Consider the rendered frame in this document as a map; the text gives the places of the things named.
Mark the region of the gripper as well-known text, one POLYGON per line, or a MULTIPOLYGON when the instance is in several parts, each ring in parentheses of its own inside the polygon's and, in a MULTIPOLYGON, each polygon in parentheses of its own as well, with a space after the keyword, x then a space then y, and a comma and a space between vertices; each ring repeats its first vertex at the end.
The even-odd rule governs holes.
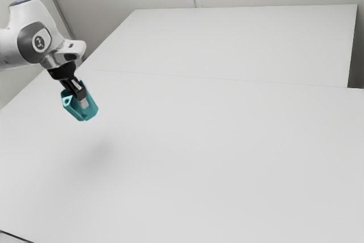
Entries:
POLYGON ((76 64, 74 61, 63 64, 62 66, 54 69, 48 69, 50 76, 61 83, 63 87, 71 87, 73 95, 80 104, 82 109, 86 109, 89 104, 86 99, 87 91, 83 82, 77 79, 74 75, 76 64))

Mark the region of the teal faceted mug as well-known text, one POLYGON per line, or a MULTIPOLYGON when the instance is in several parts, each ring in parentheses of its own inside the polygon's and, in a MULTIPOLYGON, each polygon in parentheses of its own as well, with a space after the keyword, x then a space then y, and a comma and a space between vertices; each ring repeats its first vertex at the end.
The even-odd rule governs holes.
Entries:
POLYGON ((76 120, 88 121, 97 114, 98 106, 89 94, 84 83, 82 81, 79 81, 78 83, 84 89, 86 96, 79 101, 75 95, 67 89, 64 89, 61 92, 62 105, 76 120))

